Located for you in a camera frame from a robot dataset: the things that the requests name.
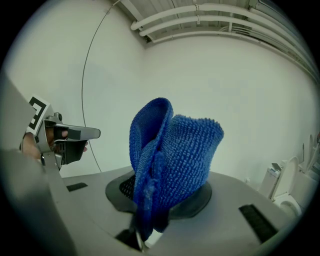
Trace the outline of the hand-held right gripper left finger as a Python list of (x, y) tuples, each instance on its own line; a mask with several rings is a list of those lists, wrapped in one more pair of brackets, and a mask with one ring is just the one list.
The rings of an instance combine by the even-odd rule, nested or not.
[(62, 178), (51, 170), (51, 196), (68, 234), (61, 256), (140, 256), (142, 253), (116, 239), (130, 226), (130, 213), (119, 212), (107, 199), (107, 184), (128, 172), (120, 169)]

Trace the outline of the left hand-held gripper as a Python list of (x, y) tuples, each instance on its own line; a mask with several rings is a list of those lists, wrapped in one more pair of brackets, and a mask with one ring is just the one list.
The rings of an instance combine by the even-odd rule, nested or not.
[[(38, 159), (43, 165), (49, 157), (54, 158), (58, 169), (63, 165), (77, 162), (82, 158), (88, 140), (98, 139), (101, 136), (98, 128), (63, 124), (62, 114), (53, 111), (51, 104), (38, 96), (33, 95), (29, 104), (35, 110), (35, 114), (26, 131), (32, 135), (38, 151)], [(54, 129), (54, 143), (58, 146), (59, 152), (50, 148), (46, 128)], [(67, 138), (62, 137), (63, 130), (68, 131)]]

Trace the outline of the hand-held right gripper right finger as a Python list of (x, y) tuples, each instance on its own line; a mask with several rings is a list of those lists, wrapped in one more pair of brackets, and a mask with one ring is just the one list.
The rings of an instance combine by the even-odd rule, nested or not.
[(151, 256), (256, 256), (281, 238), (289, 217), (242, 181), (210, 172), (198, 191), (169, 211)]

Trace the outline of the person's left hand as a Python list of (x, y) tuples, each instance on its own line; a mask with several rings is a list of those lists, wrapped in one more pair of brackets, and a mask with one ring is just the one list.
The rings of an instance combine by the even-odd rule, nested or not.
[[(68, 131), (67, 130), (63, 130), (61, 132), (62, 137), (63, 138), (67, 138), (68, 137)], [(51, 149), (54, 149), (55, 153), (58, 153), (60, 151), (59, 147), (55, 145), (54, 141), (54, 129), (53, 128), (46, 128), (46, 138), (47, 138), (47, 142), (50, 146)]]

